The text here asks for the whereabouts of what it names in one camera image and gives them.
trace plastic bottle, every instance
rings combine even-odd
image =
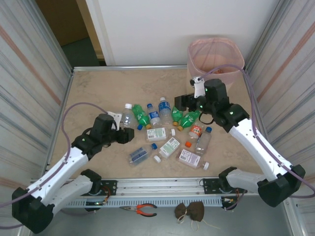
[[[172,137],[163,146],[161,146],[159,154],[164,158],[169,158],[176,150],[179,149],[180,145],[181,142],[175,137]]]
[[[123,116],[121,120],[121,124],[123,127],[132,128],[132,129],[142,129],[142,125],[138,125],[136,118],[132,112],[132,105],[129,103],[125,104],[125,109],[123,110]]]
[[[132,166],[140,164],[144,160],[148,159],[153,150],[156,150],[157,148],[157,145],[154,143],[151,145],[144,145],[129,155],[129,164]]]
[[[168,137],[175,136],[175,129],[157,128],[148,129],[145,139],[149,142],[166,140]]]
[[[195,148],[195,152],[202,156],[203,154],[206,153],[209,142],[211,140],[211,131],[212,128],[211,127],[207,127],[206,131],[202,133],[202,135],[200,136],[200,138],[198,139],[196,148]]]
[[[178,153],[176,160],[182,162],[185,165],[193,167],[194,169],[202,168],[206,171],[209,167],[209,162],[203,161],[201,156],[196,155],[186,149],[182,149]]]
[[[150,123],[153,127],[159,127],[161,126],[161,119],[158,115],[157,110],[152,106],[151,103],[147,105]]]
[[[200,111],[195,112],[188,112],[184,117],[181,119],[180,126],[177,127],[179,131],[182,131],[184,128],[190,127],[194,121],[199,117]]]
[[[205,125],[199,122],[198,120],[196,120],[190,129],[189,135],[194,139],[198,139],[201,136],[202,130],[204,128],[205,128]]]
[[[152,128],[152,126],[150,125],[150,118],[144,112],[144,110],[142,109],[140,105],[135,104],[132,108],[132,111],[140,125],[146,127],[146,129]]]
[[[175,106],[172,110],[173,126],[177,126],[178,122],[183,117],[183,111],[178,110]]]
[[[169,125],[172,123],[171,107],[169,103],[165,100],[165,97],[161,97],[160,103],[158,105],[158,113],[164,125]]]

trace blue bottle cap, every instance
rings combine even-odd
[[[158,148],[158,147],[157,147],[157,145],[156,145],[156,144],[154,144],[154,143],[153,143],[153,144],[151,144],[151,147],[152,147],[152,149],[153,149],[153,150],[156,150],[156,149]]]
[[[206,128],[206,131],[207,131],[208,133],[211,133],[212,128],[211,128],[211,127],[207,127],[207,128]]]

